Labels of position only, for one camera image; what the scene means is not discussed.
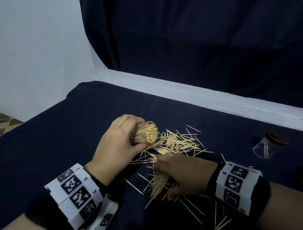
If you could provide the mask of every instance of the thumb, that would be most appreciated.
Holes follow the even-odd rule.
[[[133,146],[133,153],[134,155],[137,155],[138,153],[142,152],[148,144],[136,144]]]
[[[167,192],[167,199],[169,201],[172,201],[175,197],[180,196],[181,193],[182,193],[181,186],[173,187]]]

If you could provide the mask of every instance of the dark curtain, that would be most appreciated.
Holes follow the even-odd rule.
[[[80,4],[109,69],[303,107],[303,1]]]

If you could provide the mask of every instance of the clear plastic container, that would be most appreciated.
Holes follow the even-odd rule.
[[[136,124],[129,135],[132,144],[153,144],[158,138],[158,128],[152,121]]]
[[[263,139],[252,148],[254,153],[263,159],[269,159],[276,151],[280,150],[288,142],[283,142],[274,134],[266,134]]]

